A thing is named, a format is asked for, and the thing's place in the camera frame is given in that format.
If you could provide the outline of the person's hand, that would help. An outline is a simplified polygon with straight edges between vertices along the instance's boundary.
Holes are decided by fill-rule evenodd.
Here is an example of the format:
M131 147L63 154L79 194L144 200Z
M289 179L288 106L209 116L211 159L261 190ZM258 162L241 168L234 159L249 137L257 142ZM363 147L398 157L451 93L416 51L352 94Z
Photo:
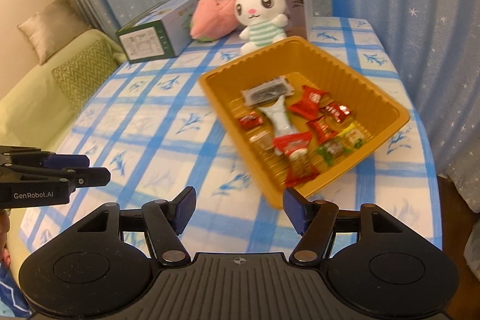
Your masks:
M0 254L3 257L7 244L7 234L10 231L10 218L6 210L0 210Z

